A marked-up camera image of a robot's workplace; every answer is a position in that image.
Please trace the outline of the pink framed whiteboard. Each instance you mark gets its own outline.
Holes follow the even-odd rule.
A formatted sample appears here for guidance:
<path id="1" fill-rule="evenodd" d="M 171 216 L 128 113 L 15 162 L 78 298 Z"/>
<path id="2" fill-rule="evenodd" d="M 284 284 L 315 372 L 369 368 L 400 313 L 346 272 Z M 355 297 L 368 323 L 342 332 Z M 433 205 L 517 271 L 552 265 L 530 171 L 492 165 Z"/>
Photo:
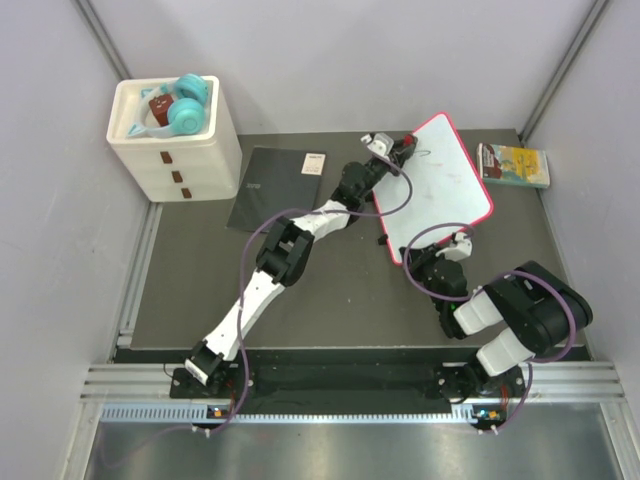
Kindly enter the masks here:
<path id="1" fill-rule="evenodd" d="M 387 174 L 374 188 L 379 212 L 401 210 L 381 218 L 391 261 L 400 265 L 400 250 L 419 249 L 450 238 L 461 227 L 477 225 L 493 213 L 493 201 L 482 183 L 450 116 L 440 112 L 414 130 L 417 146 L 406 161 L 406 177 Z"/>

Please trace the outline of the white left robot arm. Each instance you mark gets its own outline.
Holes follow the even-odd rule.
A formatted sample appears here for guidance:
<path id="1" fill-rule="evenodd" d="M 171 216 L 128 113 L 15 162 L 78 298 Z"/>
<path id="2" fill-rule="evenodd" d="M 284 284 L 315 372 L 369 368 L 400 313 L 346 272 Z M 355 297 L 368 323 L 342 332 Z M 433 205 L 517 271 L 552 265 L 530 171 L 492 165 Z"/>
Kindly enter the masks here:
<path id="1" fill-rule="evenodd" d="M 371 154 L 365 163 L 350 162 L 342 170 L 338 186 L 315 210 L 290 208 L 264 221 L 250 236 L 240 262 L 239 297 L 218 326 L 200 340 L 184 362 L 192 384 L 205 396 L 216 396 L 226 387 L 225 370 L 244 352 L 244 337 L 266 307 L 304 273 L 314 243 L 343 230 L 360 217 L 380 218 L 408 205 L 413 185 L 398 206 L 382 212 L 364 210 L 374 187 L 389 173 L 407 178 L 403 167 L 416 152 L 418 138 L 407 134 L 394 140 L 385 133 L 363 136 Z"/>

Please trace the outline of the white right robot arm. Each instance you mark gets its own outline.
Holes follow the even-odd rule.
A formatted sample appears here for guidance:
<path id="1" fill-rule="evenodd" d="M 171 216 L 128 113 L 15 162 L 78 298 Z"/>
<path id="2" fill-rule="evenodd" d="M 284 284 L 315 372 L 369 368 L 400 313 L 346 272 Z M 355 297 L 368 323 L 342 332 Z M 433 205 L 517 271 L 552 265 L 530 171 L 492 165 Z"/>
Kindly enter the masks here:
<path id="1" fill-rule="evenodd" d="M 570 344 L 591 324 L 587 300 L 535 261 L 470 292 L 458 260 L 468 243 L 454 241 L 400 249 L 411 281 L 431 297 L 449 338 L 465 339 L 503 322 L 505 329 L 472 357 L 466 380 L 476 394 L 498 389 L 503 374 L 519 363 L 537 359 L 560 343 Z"/>

